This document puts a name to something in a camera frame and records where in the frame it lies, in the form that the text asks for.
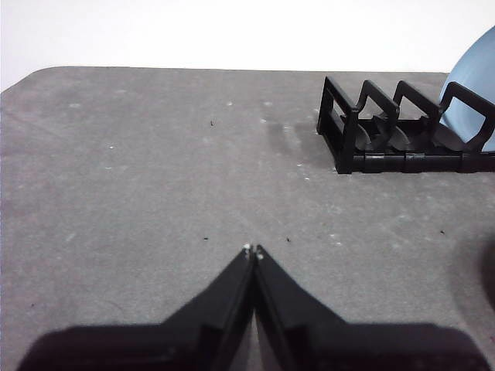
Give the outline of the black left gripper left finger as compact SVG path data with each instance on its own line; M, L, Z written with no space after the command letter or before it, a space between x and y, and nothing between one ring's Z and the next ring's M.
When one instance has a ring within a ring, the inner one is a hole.
M36 340L20 370L227 370L251 320L254 254L244 248L164 322L77 326Z

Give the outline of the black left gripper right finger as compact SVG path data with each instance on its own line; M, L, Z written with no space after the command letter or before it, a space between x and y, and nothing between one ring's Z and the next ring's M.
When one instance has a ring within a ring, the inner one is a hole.
M432 323L352 323L314 298L258 245L255 311L282 370L486 370L474 341Z

